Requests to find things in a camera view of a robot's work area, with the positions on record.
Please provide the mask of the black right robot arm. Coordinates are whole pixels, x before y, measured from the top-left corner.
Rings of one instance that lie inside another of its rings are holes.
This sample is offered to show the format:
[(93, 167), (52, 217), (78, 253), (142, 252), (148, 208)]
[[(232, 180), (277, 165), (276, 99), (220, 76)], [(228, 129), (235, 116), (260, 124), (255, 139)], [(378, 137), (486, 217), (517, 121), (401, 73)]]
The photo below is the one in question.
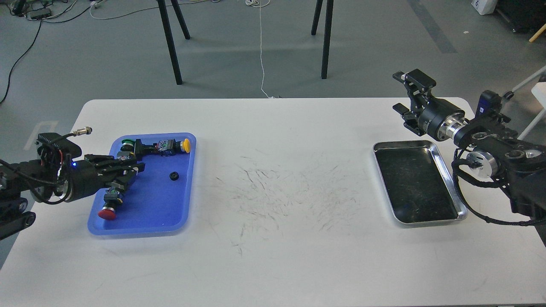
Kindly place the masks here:
[(419, 69), (395, 72), (411, 107), (398, 103), (393, 109), (404, 119), (408, 130), (437, 141), (453, 140), (457, 149), (452, 162), (456, 192), (459, 179), (473, 186), (499, 188), (508, 197), (511, 211), (528, 221), (501, 221), (480, 214), (466, 200), (464, 206), (477, 217), (496, 225), (539, 226), (545, 224), (545, 147), (517, 138), (507, 128), (510, 118), (501, 113), (502, 98), (490, 90), (482, 92), (475, 117), (468, 120), (464, 111), (446, 99), (433, 96), (436, 82)]

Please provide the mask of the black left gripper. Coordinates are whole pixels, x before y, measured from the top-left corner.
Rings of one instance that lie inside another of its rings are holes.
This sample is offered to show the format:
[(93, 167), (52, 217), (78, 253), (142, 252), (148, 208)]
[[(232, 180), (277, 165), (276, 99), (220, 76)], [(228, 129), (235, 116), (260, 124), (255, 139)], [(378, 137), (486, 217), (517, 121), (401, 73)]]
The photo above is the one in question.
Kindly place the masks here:
[[(127, 192), (137, 178), (138, 172), (145, 170), (144, 162), (123, 165), (116, 157), (110, 155), (85, 155), (84, 160), (87, 162), (72, 162), (68, 168), (70, 188), (66, 191), (65, 202), (92, 196), (104, 187)], [(111, 180), (111, 174), (108, 173), (119, 175)]]

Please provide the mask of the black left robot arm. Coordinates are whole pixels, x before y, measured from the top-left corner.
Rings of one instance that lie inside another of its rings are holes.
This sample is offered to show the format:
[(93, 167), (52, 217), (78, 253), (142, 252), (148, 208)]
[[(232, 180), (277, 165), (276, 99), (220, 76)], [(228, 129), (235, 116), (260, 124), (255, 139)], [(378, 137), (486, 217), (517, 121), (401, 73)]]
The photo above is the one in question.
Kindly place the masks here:
[(145, 164), (136, 157), (116, 159), (109, 155), (82, 155), (71, 136), (88, 135), (90, 127), (60, 135), (41, 133), (37, 136), (35, 160), (7, 163), (1, 161), (1, 239), (27, 229), (35, 222), (34, 212), (27, 211), (28, 200), (21, 196), (29, 191), (39, 203), (72, 202), (92, 196), (103, 188), (119, 193), (128, 191)]

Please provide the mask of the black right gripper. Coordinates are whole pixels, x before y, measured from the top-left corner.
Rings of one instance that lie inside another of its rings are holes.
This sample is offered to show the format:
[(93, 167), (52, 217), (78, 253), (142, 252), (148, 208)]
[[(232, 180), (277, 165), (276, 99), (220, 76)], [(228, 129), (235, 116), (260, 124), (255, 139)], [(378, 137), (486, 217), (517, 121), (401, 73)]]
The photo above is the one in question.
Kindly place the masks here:
[(401, 103), (392, 108), (401, 115), (404, 127), (410, 131), (422, 131), (437, 141), (445, 141), (447, 129), (443, 124), (448, 117), (460, 119), (465, 112), (449, 101), (441, 98), (432, 98), (431, 91), (436, 86), (436, 81), (420, 69), (409, 72), (398, 71), (393, 78), (402, 83), (411, 101), (411, 109)]

